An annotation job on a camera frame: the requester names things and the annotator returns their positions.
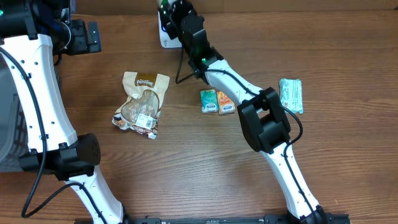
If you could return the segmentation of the beige dried mushroom bag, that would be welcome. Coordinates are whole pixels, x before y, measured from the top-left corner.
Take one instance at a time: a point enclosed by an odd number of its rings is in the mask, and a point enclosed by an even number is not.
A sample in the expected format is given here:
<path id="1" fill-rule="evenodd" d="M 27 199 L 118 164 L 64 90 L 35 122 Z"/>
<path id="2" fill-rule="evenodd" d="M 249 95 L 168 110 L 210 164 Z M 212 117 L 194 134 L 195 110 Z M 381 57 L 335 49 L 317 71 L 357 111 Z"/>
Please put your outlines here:
<path id="1" fill-rule="evenodd" d="M 115 112 L 112 123 L 149 139 L 157 137 L 159 116 L 170 77 L 160 73 L 125 72 L 123 87 L 127 100 Z"/>

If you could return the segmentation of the teal tissue pack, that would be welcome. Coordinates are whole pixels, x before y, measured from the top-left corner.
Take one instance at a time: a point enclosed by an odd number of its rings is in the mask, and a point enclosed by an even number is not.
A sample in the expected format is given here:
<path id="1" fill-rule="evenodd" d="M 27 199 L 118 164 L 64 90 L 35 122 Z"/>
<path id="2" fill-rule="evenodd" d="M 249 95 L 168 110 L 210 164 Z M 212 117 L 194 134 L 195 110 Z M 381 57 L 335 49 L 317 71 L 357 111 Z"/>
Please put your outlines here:
<path id="1" fill-rule="evenodd" d="M 202 90 L 200 92 L 200 98 L 202 113 L 215 113 L 218 111 L 218 101 L 215 90 Z"/>

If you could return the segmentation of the orange tissue pack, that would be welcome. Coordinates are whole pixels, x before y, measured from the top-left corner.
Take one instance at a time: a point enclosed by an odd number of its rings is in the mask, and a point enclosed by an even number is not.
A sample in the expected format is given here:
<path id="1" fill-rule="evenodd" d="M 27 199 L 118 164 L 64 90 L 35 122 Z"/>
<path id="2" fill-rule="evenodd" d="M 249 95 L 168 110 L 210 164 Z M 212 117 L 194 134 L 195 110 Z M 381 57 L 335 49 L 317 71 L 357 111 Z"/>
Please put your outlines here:
<path id="1" fill-rule="evenodd" d="M 219 114 L 226 115 L 234 113 L 235 105 L 233 101 L 229 97 L 227 97 L 222 91 L 218 91 L 216 94 L 219 106 Z"/>

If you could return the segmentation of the teal wet wipes pack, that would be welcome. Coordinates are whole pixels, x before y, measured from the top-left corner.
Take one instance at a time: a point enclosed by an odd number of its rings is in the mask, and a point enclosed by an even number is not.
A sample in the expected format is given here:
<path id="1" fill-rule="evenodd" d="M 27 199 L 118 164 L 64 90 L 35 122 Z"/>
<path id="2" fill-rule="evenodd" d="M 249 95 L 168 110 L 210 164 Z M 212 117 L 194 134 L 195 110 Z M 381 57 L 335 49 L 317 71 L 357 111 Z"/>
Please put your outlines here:
<path id="1" fill-rule="evenodd" d="M 302 81 L 283 78 L 279 81 L 280 102 L 293 113 L 303 113 Z"/>

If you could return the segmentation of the green capped clear bottle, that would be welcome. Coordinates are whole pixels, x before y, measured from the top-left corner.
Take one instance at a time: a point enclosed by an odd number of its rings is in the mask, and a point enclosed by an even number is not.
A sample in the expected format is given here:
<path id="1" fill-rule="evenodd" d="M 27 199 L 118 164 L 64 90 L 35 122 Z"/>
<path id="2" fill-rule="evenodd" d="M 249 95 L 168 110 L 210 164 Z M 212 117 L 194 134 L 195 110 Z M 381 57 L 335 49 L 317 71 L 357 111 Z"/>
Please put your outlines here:
<path id="1" fill-rule="evenodd" d="M 163 8 L 169 3 L 169 0 L 156 0 L 156 3 L 158 8 Z"/>

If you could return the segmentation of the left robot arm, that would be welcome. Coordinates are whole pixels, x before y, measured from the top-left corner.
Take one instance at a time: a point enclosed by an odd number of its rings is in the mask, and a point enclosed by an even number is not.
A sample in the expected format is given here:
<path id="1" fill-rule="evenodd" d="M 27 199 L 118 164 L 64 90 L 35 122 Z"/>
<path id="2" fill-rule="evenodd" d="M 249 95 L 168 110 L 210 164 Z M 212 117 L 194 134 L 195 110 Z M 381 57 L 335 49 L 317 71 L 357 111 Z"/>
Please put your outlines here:
<path id="1" fill-rule="evenodd" d="M 100 170 L 99 142 L 77 135 L 62 101 L 60 57 L 101 51 L 95 22 L 72 19 L 70 1 L 1 2 L 1 55 L 16 86 L 27 125 L 28 152 L 19 164 L 37 177 L 54 175 L 79 196 L 93 223 L 129 223 Z"/>

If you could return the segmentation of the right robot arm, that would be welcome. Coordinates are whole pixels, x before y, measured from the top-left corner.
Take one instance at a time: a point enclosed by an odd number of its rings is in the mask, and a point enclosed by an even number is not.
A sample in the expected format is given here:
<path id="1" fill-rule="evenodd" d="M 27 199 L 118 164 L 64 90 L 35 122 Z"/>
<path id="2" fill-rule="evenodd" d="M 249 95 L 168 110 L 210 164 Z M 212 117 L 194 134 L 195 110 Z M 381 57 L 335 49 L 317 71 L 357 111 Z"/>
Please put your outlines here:
<path id="1" fill-rule="evenodd" d="M 273 88 L 263 90 L 235 72 L 210 45 L 204 17 L 186 0 L 157 1 L 160 25 L 170 39 L 178 39 L 188 55 L 192 76 L 222 91 L 237 106 L 243 136 L 261 153 L 282 189 L 288 214 L 287 223 L 328 223 L 328 217 L 309 190 L 295 160 L 290 138 L 291 114 Z"/>

